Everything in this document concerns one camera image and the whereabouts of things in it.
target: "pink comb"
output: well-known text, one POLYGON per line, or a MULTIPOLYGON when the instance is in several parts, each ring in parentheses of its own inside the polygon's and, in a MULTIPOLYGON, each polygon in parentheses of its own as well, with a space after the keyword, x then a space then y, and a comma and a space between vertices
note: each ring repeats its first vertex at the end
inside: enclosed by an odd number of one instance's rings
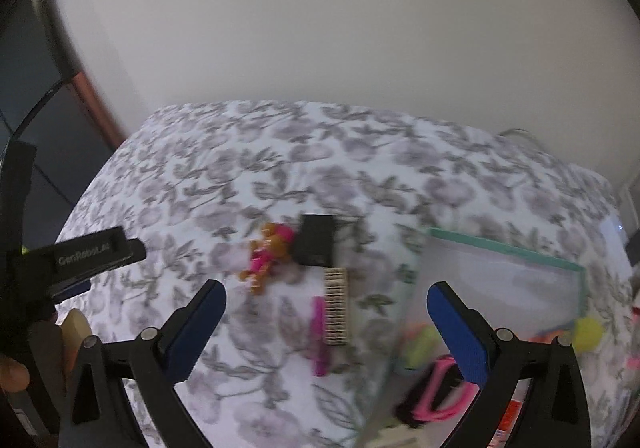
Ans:
POLYGON ((314 297, 314 316, 311 319, 311 356, 314 364, 314 376, 325 376, 329 366, 329 349, 324 344, 324 298, 314 297))

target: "metal screw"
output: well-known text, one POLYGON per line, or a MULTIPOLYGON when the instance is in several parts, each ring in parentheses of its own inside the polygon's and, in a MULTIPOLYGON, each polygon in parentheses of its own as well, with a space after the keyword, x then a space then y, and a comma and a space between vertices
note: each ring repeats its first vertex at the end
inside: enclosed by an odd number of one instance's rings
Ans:
POLYGON ((82 342, 82 345, 86 349, 90 349, 91 347, 93 347, 97 343, 98 343, 98 336, 87 336, 87 338, 84 339, 84 342, 82 342))
POLYGON ((508 329, 498 329, 495 335, 503 342, 510 342, 513 340, 513 333, 508 329))
POLYGON ((155 327, 147 327, 140 333, 140 337, 145 341, 153 340, 156 336, 158 336, 158 329, 155 327))
POLYGON ((561 335, 558 336, 558 343, 562 347, 570 346, 571 345, 571 336, 569 336, 568 333, 562 333, 561 335))

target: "blue gripper pad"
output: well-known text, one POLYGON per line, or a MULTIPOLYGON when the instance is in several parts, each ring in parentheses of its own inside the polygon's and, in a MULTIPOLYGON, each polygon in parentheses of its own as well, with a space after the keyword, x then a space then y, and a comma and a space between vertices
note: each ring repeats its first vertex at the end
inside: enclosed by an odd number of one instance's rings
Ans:
POLYGON ((74 284, 71 287, 67 287, 62 293, 53 295, 54 303, 59 303, 69 298, 77 297, 78 295, 85 293, 91 289, 91 281, 82 281, 78 284, 74 284))
POLYGON ((161 329, 158 350, 163 372, 171 384, 185 381, 226 308, 225 287, 207 281, 186 307, 176 309, 161 329))
POLYGON ((477 311, 464 305, 446 282, 436 282, 429 288, 427 311, 462 377, 483 388, 495 354, 489 324, 477 311))

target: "person's hand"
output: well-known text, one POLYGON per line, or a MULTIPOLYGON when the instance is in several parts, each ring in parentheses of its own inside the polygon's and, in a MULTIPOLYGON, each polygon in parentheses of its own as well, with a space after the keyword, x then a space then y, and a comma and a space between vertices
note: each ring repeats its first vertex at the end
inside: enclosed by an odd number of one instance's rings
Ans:
POLYGON ((20 392, 28 386, 27 367, 13 358, 0 354, 0 388, 5 392, 20 392))

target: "toy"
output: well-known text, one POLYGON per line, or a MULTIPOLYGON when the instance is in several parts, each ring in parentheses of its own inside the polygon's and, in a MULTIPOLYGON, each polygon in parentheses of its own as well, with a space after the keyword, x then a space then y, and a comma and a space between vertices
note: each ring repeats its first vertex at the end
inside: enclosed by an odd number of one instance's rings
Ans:
POLYGON ((265 223, 260 229, 262 240, 251 241, 251 264, 238 274, 241 281, 252 277, 251 292, 261 295, 264 292, 265 279, 274 263, 288 262, 291 259, 289 246, 295 232, 284 224, 265 223))
POLYGON ((543 343, 549 345, 556 336, 567 336, 570 334, 570 331, 567 329, 553 329, 551 331, 540 332, 535 336, 529 338, 529 341, 533 343, 543 343))
POLYGON ((396 360, 396 373, 409 376, 425 370, 440 342, 440 335, 433 325, 423 322, 409 327, 396 360))

